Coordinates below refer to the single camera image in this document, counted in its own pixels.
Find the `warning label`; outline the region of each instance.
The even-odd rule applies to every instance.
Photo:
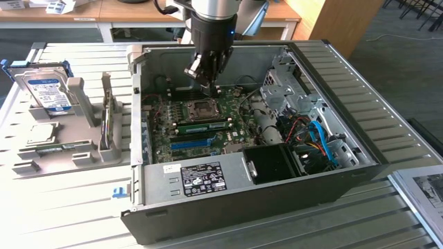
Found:
[[[228,189],[220,162],[181,167],[181,182],[186,197]]]

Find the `blue pcie slot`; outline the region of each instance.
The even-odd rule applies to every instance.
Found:
[[[210,146],[210,142],[214,140],[214,138],[216,138],[216,136],[213,136],[213,138],[210,138],[210,139],[204,139],[204,140],[170,144],[170,149],[186,149],[186,148],[194,148],[194,147],[206,147],[206,146]]]

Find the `blue plastic tab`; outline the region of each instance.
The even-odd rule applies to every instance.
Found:
[[[62,61],[61,64],[65,66],[67,77],[73,77],[74,74],[72,73],[69,62],[67,61]]]
[[[14,82],[14,79],[7,71],[7,66],[9,66],[9,61],[2,59],[0,61],[0,64],[1,64],[1,70],[5,72],[5,74],[7,75],[9,79],[11,80],[11,82]]]
[[[13,61],[9,67],[27,67],[29,62],[27,61]]]
[[[128,197],[124,187],[113,188],[112,198],[124,198]]]

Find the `motherboard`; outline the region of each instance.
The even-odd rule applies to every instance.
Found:
[[[152,163],[228,154],[256,145],[252,113],[238,111],[245,96],[238,87],[218,89],[214,98],[198,93],[148,94],[141,110],[150,127]]]

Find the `red cable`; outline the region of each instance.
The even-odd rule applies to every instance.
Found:
[[[289,141],[289,138],[290,138],[290,135],[292,135],[292,131],[293,131],[293,128],[296,127],[296,124],[297,122],[301,120],[302,118],[297,118],[294,121],[293,121],[293,124],[292,124],[292,127],[290,127],[290,130],[289,130],[289,134],[288,134],[288,137],[285,138],[285,141],[284,143],[286,143]]]
[[[325,156],[325,151],[324,151],[324,149],[321,148],[321,145],[317,144],[317,143],[314,143],[314,144],[316,144],[316,146],[318,147],[318,149],[320,149],[320,151],[321,151],[321,154]]]

